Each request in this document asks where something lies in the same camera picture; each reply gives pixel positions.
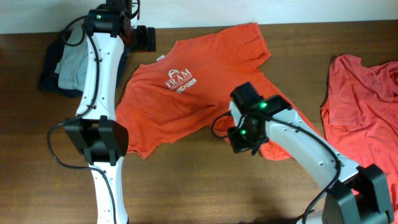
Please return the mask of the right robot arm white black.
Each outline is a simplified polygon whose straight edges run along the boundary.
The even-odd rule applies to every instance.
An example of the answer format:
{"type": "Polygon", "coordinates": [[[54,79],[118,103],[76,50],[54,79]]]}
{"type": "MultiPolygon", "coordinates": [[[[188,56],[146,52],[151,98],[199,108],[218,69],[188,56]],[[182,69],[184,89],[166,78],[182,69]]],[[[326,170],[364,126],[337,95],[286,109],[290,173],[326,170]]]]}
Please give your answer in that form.
{"type": "Polygon", "coordinates": [[[262,145],[274,142],[321,188],[297,223],[394,221],[386,175],[377,165],[362,167],[337,151],[280,95],[265,99],[247,82],[230,96],[234,126],[228,129],[227,137],[233,151],[256,154],[262,145]]]}

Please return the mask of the orange printed t-shirt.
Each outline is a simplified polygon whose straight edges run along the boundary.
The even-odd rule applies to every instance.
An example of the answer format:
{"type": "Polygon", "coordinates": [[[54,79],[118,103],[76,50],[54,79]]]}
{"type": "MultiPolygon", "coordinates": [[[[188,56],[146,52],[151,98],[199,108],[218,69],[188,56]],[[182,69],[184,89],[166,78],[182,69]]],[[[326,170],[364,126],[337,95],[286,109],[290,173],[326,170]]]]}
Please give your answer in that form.
{"type": "Polygon", "coordinates": [[[129,134],[127,149],[147,158],[205,126],[226,134],[230,94],[250,82],[263,97],[279,89],[260,71],[270,57],[256,23],[178,40],[161,60],[140,65],[128,81],[116,118],[129,134]]]}

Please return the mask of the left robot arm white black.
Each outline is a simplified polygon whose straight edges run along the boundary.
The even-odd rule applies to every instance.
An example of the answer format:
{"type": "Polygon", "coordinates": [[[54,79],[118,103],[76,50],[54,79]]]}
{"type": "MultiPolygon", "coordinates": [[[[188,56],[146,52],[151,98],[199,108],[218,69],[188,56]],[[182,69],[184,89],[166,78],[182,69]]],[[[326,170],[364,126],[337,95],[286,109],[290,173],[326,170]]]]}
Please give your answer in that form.
{"type": "Polygon", "coordinates": [[[128,223],[124,206],[122,166],[127,153],[127,129],[116,121],[115,93],[119,67],[130,51],[156,50],[155,30],[134,26],[140,1],[106,1],[84,17],[88,49],[85,87],[76,116],[65,132],[83,155],[83,170],[92,173],[98,223],[128,223]]]}

